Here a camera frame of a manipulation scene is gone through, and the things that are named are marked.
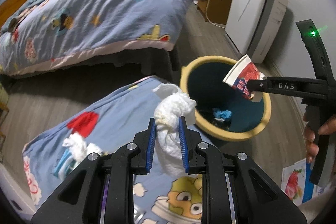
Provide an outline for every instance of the fingernail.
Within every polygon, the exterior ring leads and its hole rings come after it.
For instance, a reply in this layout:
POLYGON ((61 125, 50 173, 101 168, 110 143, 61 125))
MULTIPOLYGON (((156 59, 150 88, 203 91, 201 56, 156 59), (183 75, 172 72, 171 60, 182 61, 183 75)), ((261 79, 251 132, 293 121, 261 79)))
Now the fingernail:
POLYGON ((323 126, 320 127, 318 134, 323 135, 328 132, 328 124, 324 124, 323 126))

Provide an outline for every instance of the trash can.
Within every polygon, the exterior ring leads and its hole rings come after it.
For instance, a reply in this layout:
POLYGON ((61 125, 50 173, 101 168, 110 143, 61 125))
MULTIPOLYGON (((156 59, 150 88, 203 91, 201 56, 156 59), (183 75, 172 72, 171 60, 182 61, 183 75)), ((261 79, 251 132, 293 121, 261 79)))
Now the trash can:
POLYGON ((180 87, 196 101, 196 125, 211 136, 225 141, 245 141, 259 134, 268 124, 271 101, 268 93, 259 103, 223 83, 236 60, 204 56, 182 68, 180 87), (230 110, 231 124, 223 129, 213 122, 212 109, 230 110))

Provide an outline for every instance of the red cloth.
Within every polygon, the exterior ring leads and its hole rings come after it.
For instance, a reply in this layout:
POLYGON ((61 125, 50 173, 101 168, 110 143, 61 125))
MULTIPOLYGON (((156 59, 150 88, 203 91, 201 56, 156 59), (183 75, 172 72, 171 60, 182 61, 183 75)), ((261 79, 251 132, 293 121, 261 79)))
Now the red cloth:
POLYGON ((78 132, 84 138, 89 136, 92 130, 95 128, 99 115, 95 112, 83 112, 76 118, 72 119, 67 127, 72 129, 71 134, 78 132))

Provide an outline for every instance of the drawer handle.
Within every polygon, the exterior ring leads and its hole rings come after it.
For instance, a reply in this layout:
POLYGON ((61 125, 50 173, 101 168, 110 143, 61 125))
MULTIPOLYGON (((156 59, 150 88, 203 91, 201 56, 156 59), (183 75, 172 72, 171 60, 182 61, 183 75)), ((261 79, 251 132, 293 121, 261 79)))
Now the drawer handle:
POLYGON ((22 211, 21 207, 19 206, 19 204, 17 204, 14 200, 10 200, 11 203, 14 205, 14 207, 18 210, 18 211, 22 211))

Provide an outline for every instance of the yellow trash can rim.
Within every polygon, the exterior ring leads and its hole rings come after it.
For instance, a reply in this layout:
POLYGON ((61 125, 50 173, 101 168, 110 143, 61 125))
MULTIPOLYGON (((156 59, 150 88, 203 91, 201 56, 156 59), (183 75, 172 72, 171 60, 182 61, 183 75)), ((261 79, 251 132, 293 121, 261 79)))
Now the yellow trash can rim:
MULTIPOLYGON (((223 56, 216 56, 216 55, 210 55, 210 56, 204 56, 199 57, 189 63, 187 67, 182 68, 181 72, 181 80, 180 80, 180 88, 183 92, 188 93, 188 79, 190 73, 200 65, 203 65, 205 63, 210 62, 220 62, 220 63, 226 63, 229 65, 235 65, 237 63, 236 60, 223 57, 223 56)), ((213 124, 209 123, 206 119, 202 117, 202 115, 195 110, 195 116, 196 116, 196 125, 207 132, 208 134, 212 135, 215 138, 225 140, 225 141, 231 141, 231 142, 240 142, 248 140, 257 134, 259 134, 268 124, 270 116, 271 116, 271 99, 269 97, 268 93, 263 94, 263 100, 264 100, 264 112, 263 116, 261 118, 260 123, 253 128, 250 131, 246 132, 230 132, 227 130, 220 129, 213 124)))

